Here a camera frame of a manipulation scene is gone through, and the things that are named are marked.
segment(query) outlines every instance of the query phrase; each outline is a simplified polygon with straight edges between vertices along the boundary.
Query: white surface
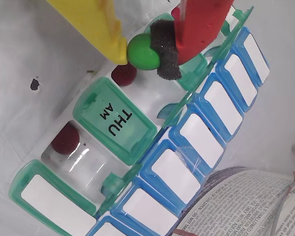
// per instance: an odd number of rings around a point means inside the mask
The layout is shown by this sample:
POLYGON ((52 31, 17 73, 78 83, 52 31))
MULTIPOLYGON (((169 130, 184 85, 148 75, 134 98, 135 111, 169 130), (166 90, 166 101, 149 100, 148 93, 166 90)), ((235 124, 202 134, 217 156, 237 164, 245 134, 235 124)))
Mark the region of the white surface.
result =
POLYGON ((85 236, 96 224, 87 214, 42 176, 35 175, 21 193, 32 207, 73 236, 85 236))
POLYGON ((133 193, 123 210, 160 235, 165 235, 178 220, 141 188, 133 193))
POLYGON ((254 39, 254 37, 249 34, 244 42, 244 47, 249 54, 257 73, 260 76, 261 82, 264 83, 269 76, 270 70, 267 66, 264 57, 262 56, 260 49, 254 39))
POLYGON ((211 168, 215 166, 224 150, 199 116, 191 114, 181 128, 180 134, 211 168))
MULTIPOLYGON (((128 13, 145 21, 147 12, 163 11, 150 2, 168 4, 143 0, 137 11, 139 0, 131 1, 136 4, 123 7, 131 7, 128 13)), ((271 73, 245 113, 239 132, 227 144, 218 168, 241 165, 291 175, 295 170, 291 152, 295 144, 295 1, 235 0, 235 7, 242 10, 252 5, 255 9, 246 25, 271 73)), ((134 23, 131 19, 126 24, 134 23)), ((99 68, 102 60, 45 0, 0 0, 0 236, 57 235, 9 200, 9 183, 66 106, 71 88, 87 70, 99 68), (40 93, 29 90, 36 76, 43 85, 40 93)))
POLYGON ((122 232, 116 229, 112 224, 105 223, 94 236, 125 236, 122 232))
POLYGON ((225 69, 230 72, 246 104, 250 106, 258 92, 252 84, 239 57, 235 54, 232 54, 225 64, 225 69))
POLYGON ((233 31, 233 29, 235 28, 235 26, 239 22, 239 20, 235 16, 233 16, 234 12, 235 12, 235 8, 233 6, 231 6, 231 8, 226 16, 226 21, 228 22, 228 24, 230 24, 230 32, 233 31))
POLYGON ((212 105, 229 133, 233 135, 240 126, 242 117, 219 82, 212 83, 205 94, 205 100, 212 105))
POLYGON ((170 149, 165 150, 158 158, 152 166, 152 171, 186 204, 200 189, 197 179, 170 149))

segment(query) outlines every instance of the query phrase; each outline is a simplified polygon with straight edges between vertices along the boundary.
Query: maroon pom pom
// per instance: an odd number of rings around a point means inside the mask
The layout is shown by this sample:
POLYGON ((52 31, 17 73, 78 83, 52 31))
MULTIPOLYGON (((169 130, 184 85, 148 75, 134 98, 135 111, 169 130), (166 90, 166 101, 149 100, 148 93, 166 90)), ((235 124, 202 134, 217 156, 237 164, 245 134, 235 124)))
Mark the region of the maroon pom pom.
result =
POLYGON ((130 85, 137 76, 137 68, 128 63, 127 65, 118 65, 112 71, 112 79, 119 86, 130 85))
POLYGON ((56 152, 68 155, 77 148, 79 142, 79 132, 72 124, 68 123, 51 142, 51 146, 56 152))

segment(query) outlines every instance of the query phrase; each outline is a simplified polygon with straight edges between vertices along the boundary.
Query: yellow object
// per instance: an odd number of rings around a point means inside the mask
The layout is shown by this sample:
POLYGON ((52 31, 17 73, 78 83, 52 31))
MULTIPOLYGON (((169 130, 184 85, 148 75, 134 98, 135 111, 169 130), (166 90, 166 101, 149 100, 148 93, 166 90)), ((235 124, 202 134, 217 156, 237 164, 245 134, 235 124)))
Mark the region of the yellow object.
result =
POLYGON ((113 0, 47 0, 95 48, 115 64, 127 64, 127 39, 113 0))

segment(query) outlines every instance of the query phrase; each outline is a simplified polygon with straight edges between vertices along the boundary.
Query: white label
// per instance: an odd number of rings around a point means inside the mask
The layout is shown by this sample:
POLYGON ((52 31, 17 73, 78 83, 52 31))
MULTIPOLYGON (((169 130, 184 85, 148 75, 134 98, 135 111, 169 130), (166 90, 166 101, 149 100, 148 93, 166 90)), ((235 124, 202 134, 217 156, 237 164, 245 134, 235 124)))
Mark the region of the white label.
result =
POLYGON ((73 236, 85 236, 96 223, 95 218, 67 199, 40 175, 33 177, 21 196, 32 207, 73 236))
POLYGON ((257 70, 257 73, 259 74, 261 82, 264 83, 267 77, 269 76, 270 70, 264 60, 264 57, 260 52, 260 49, 254 37, 251 34, 249 34, 246 38, 244 42, 244 47, 246 48, 247 53, 249 54, 252 63, 254 64, 257 70))
POLYGON ((167 234, 178 220, 141 188, 134 192, 123 210, 159 235, 167 234))
POLYGON ((116 229, 112 224, 105 223, 94 236, 126 236, 118 229, 116 229))
POLYGON ((235 26, 239 22, 239 20, 235 16, 233 16, 234 12, 235 12, 235 8, 233 6, 231 6, 231 8, 226 16, 226 19, 225 19, 228 22, 228 24, 230 24, 230 32, 233 31, 233 29, 235 28, 235 26))
POLYGON ((228 132, 233 135, 240 126, 242 117, 219 82, 212 83, 205 94, 205 100, 212 105, 228 132))
POLYGON ((246 104, 250 106, 257 95, 257 90, 252 84, 240 58, 237 55, 232 54, 225 64, 225 69, 230 72, 246 104))
POLYGON ((202 236, 262 236, 273 219, 273 208, 292 181, 264 171, 237 173, 206 193, 178 229, 202 236))
POLYGON ((152 166, 152 170, 186 204, 200 189, 197 179, 170 149, 164 151, 152 166))
POLYGON ((224 150, 199 116, 191 114, 180 130, 180 134, 211 168, 215 166, 224 150))

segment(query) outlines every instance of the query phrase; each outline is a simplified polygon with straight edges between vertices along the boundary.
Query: black mark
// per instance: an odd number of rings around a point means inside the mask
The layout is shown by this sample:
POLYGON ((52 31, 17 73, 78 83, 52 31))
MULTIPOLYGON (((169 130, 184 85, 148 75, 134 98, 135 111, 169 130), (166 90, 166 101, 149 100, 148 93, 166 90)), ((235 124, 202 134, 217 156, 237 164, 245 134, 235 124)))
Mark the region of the black mark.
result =
POLYGON ((111 112, 113 112, 114 111, 114 109, 113 109, 113 107, 112 107, 112 105, 109 103, 109 106, 108 107, 105 107, 108 111, 111 111, 111 112))
POLYGON ((110 114, 106 111, 106 109, 107 109, 108 111, 111 111, 111 112, 114 111, 112 105, 109 103, 109 106, 108 106, 108 107, 105 107, 105 109, 104 109, 104 113, 103 113, 103 114, 100 114, 100 116, 103 117, 104 120, 106 120, 106 117, 110 115, 110 114))
POLYGON ((115 124, 111 124, 108 128, 109 132, 113 135, 116 136, 116 134, 112 131, 112 128, 115 128, 117 131, 120 131, 120 129, 115 125, 115 124))
POLYGON ((109 115, 110 114, 106 110, 104 110, 103 114, 100 114, 100 116, 103 117, 104 120, 106 120, 106 117, 109 116, 109 115))
POLYGON ((38 87, 39 87, 39 82, 37 79, 33 79, 31 84, 30 84, 30 89, 33 90, 33 91, 37 91, 38 90, 38 87))

